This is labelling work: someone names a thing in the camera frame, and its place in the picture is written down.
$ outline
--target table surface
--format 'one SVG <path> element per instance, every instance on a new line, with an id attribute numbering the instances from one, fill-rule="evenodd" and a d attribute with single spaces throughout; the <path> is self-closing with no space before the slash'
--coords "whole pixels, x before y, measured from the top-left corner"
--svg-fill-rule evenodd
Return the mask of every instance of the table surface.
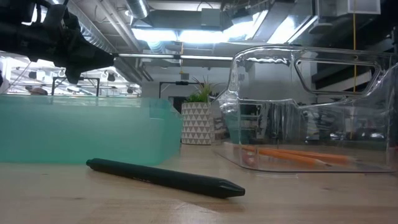
<path id="1" fill-rule="evenodd" d="M 211 198 L 83 165 L 0 164 L 0 223 L 398 223 L 390 174 L 257 173 L 186 145 L 159 167 L 225 178 L 246 195 Z"/>

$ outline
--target clear plastic container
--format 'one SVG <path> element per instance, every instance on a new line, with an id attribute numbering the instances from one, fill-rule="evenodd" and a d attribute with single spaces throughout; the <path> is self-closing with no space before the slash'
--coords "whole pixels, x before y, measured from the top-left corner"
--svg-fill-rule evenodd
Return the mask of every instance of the clear plastic container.
<path id="1" fill-rule="evenodd" d="M 211 105 L 213 148 L 253 170 L 394 172 L 396 63 L 393 54 L 353 50 L 244 50 Z"/>
<path id="2" fill-rule="evenodd" d="M 0 162 L 157 165 L 180 149 L 167 100 L 0 95 Z"/>

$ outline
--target teal plastic tray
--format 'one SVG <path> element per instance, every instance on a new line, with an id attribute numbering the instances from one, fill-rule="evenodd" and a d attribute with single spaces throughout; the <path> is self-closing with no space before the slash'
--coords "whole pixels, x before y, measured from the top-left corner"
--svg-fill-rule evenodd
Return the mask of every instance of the teal plastic tray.
<path id="1" fill-rule="evenodd" d="M 181 130 L 167 100 L 0 96 L 0 162 L 156 165 L 179 151 Z"/>

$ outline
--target desk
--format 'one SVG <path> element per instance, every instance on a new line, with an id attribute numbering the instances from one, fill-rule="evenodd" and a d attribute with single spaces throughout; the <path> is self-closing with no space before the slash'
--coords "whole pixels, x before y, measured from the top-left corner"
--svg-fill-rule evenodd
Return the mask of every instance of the desk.
<path id="1" fill-rule="evenodd" d="M 183 146 L 161 168 L 246 188 L 228 200 L 92 171 L 84 165 L 0 164 L 0 223 L 398 223 L 389 174 L 258 174 Z"/>

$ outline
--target white geometric planter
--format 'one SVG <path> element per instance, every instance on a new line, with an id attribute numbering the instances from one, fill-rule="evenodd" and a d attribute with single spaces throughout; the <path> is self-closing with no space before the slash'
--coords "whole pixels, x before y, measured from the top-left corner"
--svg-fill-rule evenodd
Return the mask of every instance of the white geometric planter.
<path id="1" fill-rule="evenodd" d="M 213 118 L 208 103 L 183 103 L 182 143 L 210 145 L 213 139 Z"/>

